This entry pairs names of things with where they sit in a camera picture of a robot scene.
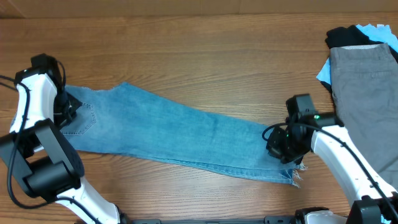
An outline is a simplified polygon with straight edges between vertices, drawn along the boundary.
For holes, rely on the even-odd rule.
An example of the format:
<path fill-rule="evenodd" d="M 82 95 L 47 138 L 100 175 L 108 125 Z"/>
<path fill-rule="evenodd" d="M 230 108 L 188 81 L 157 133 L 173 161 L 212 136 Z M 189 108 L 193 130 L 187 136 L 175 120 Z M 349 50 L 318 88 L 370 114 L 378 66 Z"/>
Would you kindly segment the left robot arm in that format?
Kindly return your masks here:
<path fill-rule="evenodd" d="M 87 181 L 80 156 L 60 132 L 82 105 L 65 89 L 64 66 L 47 54 L 30 61 L 11 80 L 19 94 L 17 113 L 1 137 L 10 199 L 27 210 L 58 203 L 85 223 L 130 223 Z"/>

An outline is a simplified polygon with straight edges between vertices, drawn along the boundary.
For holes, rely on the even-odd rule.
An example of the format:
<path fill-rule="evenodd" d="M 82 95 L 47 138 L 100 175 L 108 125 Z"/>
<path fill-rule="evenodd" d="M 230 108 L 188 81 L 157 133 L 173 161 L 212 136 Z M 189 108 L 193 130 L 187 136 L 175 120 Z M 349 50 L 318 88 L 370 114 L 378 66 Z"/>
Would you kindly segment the black folded garment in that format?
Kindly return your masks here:
<path fill-rule="evenodd" d="M 331 50 L 331 85 L 320 83 L 330 93 L 342 91 L 345 80 L 376 79 L 397 88 L 397 53 L 387 43 L 370 40 L 356 25 L 329 30 L 325 42 Z"/>

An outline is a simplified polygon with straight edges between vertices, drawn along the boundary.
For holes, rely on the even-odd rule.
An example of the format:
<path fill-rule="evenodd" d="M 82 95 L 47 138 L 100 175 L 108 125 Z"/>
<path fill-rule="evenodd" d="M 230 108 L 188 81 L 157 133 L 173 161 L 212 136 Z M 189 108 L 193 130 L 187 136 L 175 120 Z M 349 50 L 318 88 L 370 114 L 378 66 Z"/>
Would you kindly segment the grey folded trousers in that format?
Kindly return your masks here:
<path fill-rule="evenodd" d="M 338 117 L 371 167 L 397 186 L 397 62 L 387 44 L 330 50 Z"/>

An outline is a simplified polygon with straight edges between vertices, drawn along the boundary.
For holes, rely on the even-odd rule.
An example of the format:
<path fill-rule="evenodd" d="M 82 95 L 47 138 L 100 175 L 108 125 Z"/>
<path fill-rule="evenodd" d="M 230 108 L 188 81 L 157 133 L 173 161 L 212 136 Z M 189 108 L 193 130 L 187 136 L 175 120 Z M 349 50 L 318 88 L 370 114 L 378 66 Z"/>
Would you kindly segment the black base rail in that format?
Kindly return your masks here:
<path fill-rule="evenodd" d="M 132 224 L 291 224 L 293 216 L 266 216 L 264 218 L 232 218 L 232 219 L 206 219 L 206 220 L 160 220 L 137 219 Z"/>

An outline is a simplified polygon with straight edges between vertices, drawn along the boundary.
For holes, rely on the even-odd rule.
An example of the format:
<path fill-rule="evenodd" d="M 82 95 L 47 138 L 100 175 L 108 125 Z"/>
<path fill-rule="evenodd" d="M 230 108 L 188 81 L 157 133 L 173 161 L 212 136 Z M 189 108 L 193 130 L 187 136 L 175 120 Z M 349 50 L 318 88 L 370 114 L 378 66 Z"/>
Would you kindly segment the light blue denim jeans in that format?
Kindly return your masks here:
<path fill-rule="evenodd" d="M 268 153 L 263 124 L 196 110 L 128 83 L 110 90 L 66 89 L 81 106 L 62 134 L 81 151 L 289 185 L 305 167 Z"/>

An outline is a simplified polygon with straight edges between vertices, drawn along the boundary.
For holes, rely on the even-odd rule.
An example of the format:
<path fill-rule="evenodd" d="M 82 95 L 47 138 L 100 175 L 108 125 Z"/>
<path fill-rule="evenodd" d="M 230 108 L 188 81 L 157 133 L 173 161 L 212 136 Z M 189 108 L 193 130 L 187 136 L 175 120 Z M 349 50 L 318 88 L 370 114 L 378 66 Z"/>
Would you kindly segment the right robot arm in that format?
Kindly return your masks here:
<path fill-rule="evenodd" d="M 290 223 L 397 224 L 397 190 L 370 166 L 337 115 L 319 113 L 309 94 L 295 95 L 285 104 L 285 122 L 262 133 L 269 154 L 283 164 L 298 164 L 306 153 L 316 154 L 343 189 L 350 206 L 346 217 L 326 207 L 299 209 Z"/>

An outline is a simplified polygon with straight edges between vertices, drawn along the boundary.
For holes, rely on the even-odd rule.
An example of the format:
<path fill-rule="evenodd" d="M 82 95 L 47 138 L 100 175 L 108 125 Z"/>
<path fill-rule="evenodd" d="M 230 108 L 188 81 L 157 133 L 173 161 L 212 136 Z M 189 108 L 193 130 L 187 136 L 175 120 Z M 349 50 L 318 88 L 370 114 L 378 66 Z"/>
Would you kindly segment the light blue folded garment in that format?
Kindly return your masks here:
<path fill-rule="evenodd" d="M 378 24 L 377 26 L 373 26 L 368 24 L 366 26 L 362 26 L 358 24 L 356 25 L 356 28 L 359 29 L 364 35 L 368 36 L 372 41 L 387 43 L 391 48 L 392 54 L 393 50 L 395 53 L 397 53 L 397 37 L 392 33 L 389 25 Z M 316 78 L 320 82 L 325 82 L 331 85 L 330 76 L 330 60 L 327 59 Z"/>

